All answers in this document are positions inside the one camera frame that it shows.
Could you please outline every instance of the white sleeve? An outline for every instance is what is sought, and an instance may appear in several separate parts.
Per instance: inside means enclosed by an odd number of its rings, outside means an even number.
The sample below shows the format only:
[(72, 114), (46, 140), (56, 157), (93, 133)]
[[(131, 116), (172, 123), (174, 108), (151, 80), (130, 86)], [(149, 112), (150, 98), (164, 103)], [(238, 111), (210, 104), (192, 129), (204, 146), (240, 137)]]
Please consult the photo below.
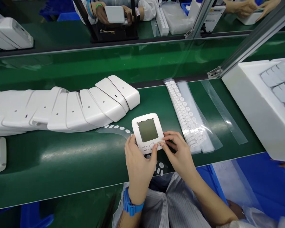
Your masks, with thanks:
[(238, 220), (238, 221), (232, 221), (231, 223), (228, 223), (223, 226), (217, 226), (216, 228), (256, 228), (256, 227), (250, 225), (249, 223)]
[[(90, 16), (90, 14), (89, 14), (89, 11), (88, 11), (88, 6), (87, 6), (87, 1), (86, 0), (81, 0), (81, 2), (82, 2), (82, 4), (83, 4), (83, 6), (85, 7), (85, 10), (86, 10), (86, 12), (87, 12), (87, 14), (88, 14), (88, 19), (89, 19), (89, 22), (91, 23), (91, 24), (96, 24), (96, 21), (93, 19), (93, 18), (91, 18), (91, 16)], [(75, 8), (75, 11), (76, 11), (76, 13), (79, 15), (79, 17), (80, 17), (80, 20), (82, 21), (82, 23), (84, 23), (85, 24), (85, 22), (84, 22), (84, 20), (82, 19), (82, 16), (80, 15), (80, 13), (79, 13), (79, 10), (77, 9), (77, 6), (75, 5), (75, 3), (74, 3), (74, 1), (73, 1), (73, 4), (74, 4), (74, 8)]]
[(156, 16), (156, 12), (158, 9), (158, 1), (157, 0), (140, 0), (138, 2), (138, 7), (143, 7), (144, 10), (144, 21), (150, 21)]

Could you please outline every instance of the clear plastic film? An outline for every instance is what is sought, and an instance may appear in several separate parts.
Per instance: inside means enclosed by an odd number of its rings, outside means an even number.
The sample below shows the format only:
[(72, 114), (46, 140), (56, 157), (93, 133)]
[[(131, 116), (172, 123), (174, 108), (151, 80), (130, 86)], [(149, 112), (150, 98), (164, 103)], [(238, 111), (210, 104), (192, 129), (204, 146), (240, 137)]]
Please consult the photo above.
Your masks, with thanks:
[(118, 135), (122, 135), (123, 137), (125, 137), (125, 139), (128, 139), (129, 136), (133, 134), (133, 132), (130, 131), (129, 129), (119, 126), (119, 125), (114, 125), (114, 124), (108, 124), (102, 128), (98, 128), (96, 132), (118, 134)]
[(224, 119), (237, 143), (239, 145), (247, 143), (247, 138), (245, 137), (235, 120), (232, 118), (230, 112), (227, 110), (224, 103), (219, 98), (211, 83), (208, 80), (201, 81), (201, 83), (206, 92), (208, 93), (209, 97), (211, 98), (212, 102), (214, 103), (215, 107), (217, 108), (218, 112), (221, 114), (222, 118)]
[(183, 135), (190, 147), (191, 154), (209, 153), (223, 145), (211, 131), (206, 118), (196, 105), (187, 82), (177, 84), (173, 79), (165, 79)]

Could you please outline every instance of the white foam packaging tray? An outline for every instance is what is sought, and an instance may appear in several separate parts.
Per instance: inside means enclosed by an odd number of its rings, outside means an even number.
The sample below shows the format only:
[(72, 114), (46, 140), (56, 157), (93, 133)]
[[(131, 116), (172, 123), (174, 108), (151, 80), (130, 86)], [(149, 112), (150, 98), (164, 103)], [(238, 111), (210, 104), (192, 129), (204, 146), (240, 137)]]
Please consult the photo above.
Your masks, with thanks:
[(259, 75), (282, 60), (239, 63), (222, 80), (270, 157), (285, 161), (285, 104)]

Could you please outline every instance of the blue crate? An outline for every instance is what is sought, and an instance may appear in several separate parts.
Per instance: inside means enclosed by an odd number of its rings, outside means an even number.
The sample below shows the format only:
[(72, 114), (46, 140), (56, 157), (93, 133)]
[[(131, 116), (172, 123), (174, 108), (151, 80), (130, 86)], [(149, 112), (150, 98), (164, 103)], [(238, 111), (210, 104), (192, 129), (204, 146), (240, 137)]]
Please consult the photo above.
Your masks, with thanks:
[(47, 21), (52, 21), (50, 16), (70, 12), (75, 12), (72, 0), (48, 0), (44, 8), (39, 11), (39, 15), (43, 16)]
[(76, 12), (62, 13), (59, 15), (57, 21), (78, 21), (80, 20), (79, 15)]
[(228, 205), (226, 197), (223, 193), (221, 185), (219, 184), (218, 177), (214, 171), (212, 165), (206, 165), (197, 167), (196, 170), (203, 178), (203, 180), (209, 185), (209, 187)]

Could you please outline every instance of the hand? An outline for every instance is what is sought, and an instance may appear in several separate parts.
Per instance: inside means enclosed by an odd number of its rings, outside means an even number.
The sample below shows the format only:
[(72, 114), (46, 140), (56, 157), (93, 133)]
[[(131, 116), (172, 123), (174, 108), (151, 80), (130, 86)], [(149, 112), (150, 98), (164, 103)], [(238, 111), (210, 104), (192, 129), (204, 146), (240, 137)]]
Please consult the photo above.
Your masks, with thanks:
[(98, 20), (100, 20), (101, 23), (108, 25), (110, 23), (105, 12), (105, 7), (107, 5), (104, 2), (101, 2), (99, 4), (97, 4), (96, 6), (96, 17), (98, 17)]
[(244, 2), (224, 1), (226, 3), (226, 13), (236, 13), (239, 18), (248, 17), (258, 9), (254, 0), (246, 0)]
[(156, 167), (157, 144), (150, 159), (143, 156), (135, 144), (135, 135), (130, 136), (124, 148), (129, 175), (129, 197), (134, 205), (141, 205), (147, 196), (148, 187)]
[[(166, 144), (162, 142), (160, 144), (166, 152), (174, 170), (188, 184), (190, 180), (192, 180), (194, 175), (197, 173), (188, 144), (183, 139), (181, 134), (176, 131), (164, 132), (163, 140), (166, 141)], [(167, 145), (173, 148), (176, 153), (172, 153)]]
[(264, 8), (262, 15), (256, 20), (259, 21), (263, 17), (265, 17), (268, 13), (270, 13), (279, 3), (281, 0), (269, 0), (264, 2), (262, 5), (260, 5), (260, 8)]

